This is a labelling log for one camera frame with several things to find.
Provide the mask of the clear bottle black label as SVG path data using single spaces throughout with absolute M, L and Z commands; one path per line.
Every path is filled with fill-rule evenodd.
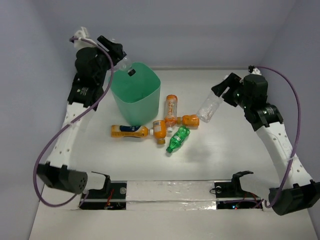
M 136 73 L 135 69 L 133 68 L 132 61 L 127 56 L 120 60 L 116 66 L 118 70 L 127 73 L 130 77 Z

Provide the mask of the clear crushed plastic bottle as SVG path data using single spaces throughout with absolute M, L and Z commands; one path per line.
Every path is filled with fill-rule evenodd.
M 220 104 L 223 102 L 223 99 L 219 96 L 216 96 L 214 92 L 210 92 L 207 96 L 199 110 L 197 111 L 197 117 L 204 123 L 209 123 L 214 113 L 220 107 Z

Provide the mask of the green plastic bottle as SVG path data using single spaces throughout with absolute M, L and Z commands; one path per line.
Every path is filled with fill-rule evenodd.
M 190 132 L 191 131 L 188 127 L 180 126 L 177 132 L 170 138 L 166 152 L 171 154 L 173 151 L 179 149 L 190 135 Z

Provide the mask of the orange bottle blue label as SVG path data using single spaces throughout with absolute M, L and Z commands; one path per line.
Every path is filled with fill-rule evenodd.
M 154 135 L 154 130 L 149 129 L 144 125 L 138 126 L 125 126 L 125 125 L 112 125 L 110 130 L 112 138 L 146 138 Z

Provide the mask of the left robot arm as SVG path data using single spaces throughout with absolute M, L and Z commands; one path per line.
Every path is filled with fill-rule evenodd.
M 109 84 L 103 87 L 106 74 L 113 75 L 116 65 L 127 56 L 122 44 L 102 35 L 97 40 L 73 36 L 70 41 L 77 49 L 75 75 L 67 98 L 62 128 L 47 143 L 34 165 L 33 186 L 38 196 L 40 191 L 37 179 L 41 179 L 49 188 L 74 195 L 87 190 L 89 170 L 77 169 L 72 151 L 110 88 Z M 50 146 L 53 146 L 52 152 L 41 163 L 41 158 Z

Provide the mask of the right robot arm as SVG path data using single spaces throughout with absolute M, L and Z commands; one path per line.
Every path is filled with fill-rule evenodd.
M 303 167 L 291 144 L 283 117 L 268 102 L 268 82 L 261 74 L 250 73 L 244 78 L 230 73 L 210 89 L 209 103 L 214 113 L 222 102 L 243 109 L 246 121 L 263 142 L 279 177 L 278 183 L 255 178 L 250 170 L 230 183 L 235 196 L 254 192 L 277 215 L 283 216 L 311 208 L 320 198 L 320 184 Z

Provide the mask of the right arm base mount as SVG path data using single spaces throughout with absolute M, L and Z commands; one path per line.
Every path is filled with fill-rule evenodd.
M 239 171 L 230 180 L 218 180 L 214 183 L 209 193 L 215 195 L 218 210 L 263 209 L 261 198 L 241 187 L 240 178 L 251 174 L 252 171 Z

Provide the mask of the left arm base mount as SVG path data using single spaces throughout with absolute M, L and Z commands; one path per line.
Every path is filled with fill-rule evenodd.
M 81 210 L 126 210 L 126 181 L 112 181 L 108 192 L 90 190 L 87 198 L 82 203 L 85 194 L 80 197 Z

